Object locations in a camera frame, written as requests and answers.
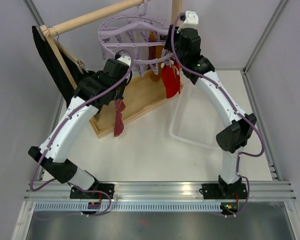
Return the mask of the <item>purple round clip hanger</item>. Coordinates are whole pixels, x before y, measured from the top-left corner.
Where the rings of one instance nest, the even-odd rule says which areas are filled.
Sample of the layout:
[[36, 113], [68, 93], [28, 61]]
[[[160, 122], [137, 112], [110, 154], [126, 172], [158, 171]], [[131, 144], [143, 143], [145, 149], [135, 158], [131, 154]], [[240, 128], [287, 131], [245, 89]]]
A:
[[[98, 31], [102, 58], [114, 56], [120, 49], [132, 53], [134, 66], [141, 76], [146, 69], [155, 75], [160, 73], [160, 65], [168, 63], [172, 55], [164, 50], [166, 41], [149, 42], [150, 31], [168, 35], [169, 25], [147, 15], [148, 1], [137, 6], [137, 14], [122, 14], [103, 22]], [[156, 59], [148, 60], [148, 47], [156, 46]]]

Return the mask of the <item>maroon purple striped sock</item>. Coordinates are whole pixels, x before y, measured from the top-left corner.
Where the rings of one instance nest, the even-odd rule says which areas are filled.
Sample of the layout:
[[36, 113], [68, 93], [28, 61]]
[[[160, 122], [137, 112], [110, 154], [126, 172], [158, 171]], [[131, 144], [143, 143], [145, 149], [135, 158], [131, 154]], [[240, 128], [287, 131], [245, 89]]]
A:
[[148, 60], [156, 59], [156, 46], [149, 46], [148, 47]]

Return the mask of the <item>red sock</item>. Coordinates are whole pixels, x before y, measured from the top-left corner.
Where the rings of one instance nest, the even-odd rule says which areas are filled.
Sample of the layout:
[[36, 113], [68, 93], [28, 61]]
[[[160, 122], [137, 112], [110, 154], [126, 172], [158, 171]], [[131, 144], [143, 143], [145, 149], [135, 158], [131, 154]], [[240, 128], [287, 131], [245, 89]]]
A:
[[177, 90], [178, 93], [181, 93], [181, 88], [182, 88], [182, 82], [181, 82], [181, 76], [180, 76], [180, 66], [177, 62], [173, 63], [173, 70], [174, 70], [174, 76], [176, 79], [176, 85], [177, 85]]
[[173, 64], [165, 65], [161, 70], [161, 79], [165, 87], [166, 98], [170, 99], [178, 93], [177, 81], [174, 74]]

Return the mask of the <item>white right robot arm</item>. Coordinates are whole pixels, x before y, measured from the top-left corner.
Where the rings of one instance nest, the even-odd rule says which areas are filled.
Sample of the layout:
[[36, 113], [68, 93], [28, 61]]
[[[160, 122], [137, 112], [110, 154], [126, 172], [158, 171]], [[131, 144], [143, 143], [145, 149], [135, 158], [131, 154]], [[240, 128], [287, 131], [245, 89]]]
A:
[[216, 135], [222, 149], [222, 169], [216, 184], [204, 184], [206, 197], [231, 198], [246, 194], [238, 175], [238, 156], [252, 136], [257, 118], [242, 110], [224, 89], [213, 64], [201, 54], [201, 38], [194, 28], [177, 31], [170, 25], [164, 48], [174, 54], [182, 72], [210, 101], [222, 120], [224, 129]]

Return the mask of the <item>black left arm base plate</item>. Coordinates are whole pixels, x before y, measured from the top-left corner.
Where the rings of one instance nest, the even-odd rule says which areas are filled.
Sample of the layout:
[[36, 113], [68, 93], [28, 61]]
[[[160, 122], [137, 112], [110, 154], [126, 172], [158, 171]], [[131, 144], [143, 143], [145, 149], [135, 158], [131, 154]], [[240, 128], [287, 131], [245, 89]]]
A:
[[70, 191], [70, 199], [84, 200], [100, 200], [113, 199], [115, 185], [113, 183], [94, 183], [88, 190], [82, 190], [79, 187], [73, 186]]

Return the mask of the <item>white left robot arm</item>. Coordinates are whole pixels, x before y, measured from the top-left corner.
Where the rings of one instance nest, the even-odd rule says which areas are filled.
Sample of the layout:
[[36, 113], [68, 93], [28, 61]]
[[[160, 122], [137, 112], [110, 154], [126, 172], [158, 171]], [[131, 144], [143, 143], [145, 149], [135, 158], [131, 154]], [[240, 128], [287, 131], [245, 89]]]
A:
[[55, 180], [78, 187], [89, 199], [98, 195], [98, 181], [68, 159], [69, 150], [91, 118], [104, 105], [123, 96], [132, 66], [130, 56], [118, 54], [106, 61], [103, 70], [80, 80], [56, 128], [40, 146], [28, 150], [28, 155]]

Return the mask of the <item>mustard sock brown cuff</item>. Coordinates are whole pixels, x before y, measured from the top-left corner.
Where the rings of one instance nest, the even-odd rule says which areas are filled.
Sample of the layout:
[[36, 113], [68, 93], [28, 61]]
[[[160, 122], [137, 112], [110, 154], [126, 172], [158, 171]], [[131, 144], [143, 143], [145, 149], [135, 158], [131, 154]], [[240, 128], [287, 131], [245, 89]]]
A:
[[149, 42], [165, 42], [166, 36], [156, 31], [150, 31], [148, 39]]

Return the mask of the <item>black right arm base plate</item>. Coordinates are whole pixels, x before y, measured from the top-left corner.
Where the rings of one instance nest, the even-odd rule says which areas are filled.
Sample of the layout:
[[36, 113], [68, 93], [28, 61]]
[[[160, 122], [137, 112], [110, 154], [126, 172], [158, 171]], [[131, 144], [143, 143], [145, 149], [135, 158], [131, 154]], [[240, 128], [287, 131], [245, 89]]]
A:
[[248, 197], [248, 190], [244, 183], [239, 184], [202, 184], [202, 195], [205, 200], [245, 200]]

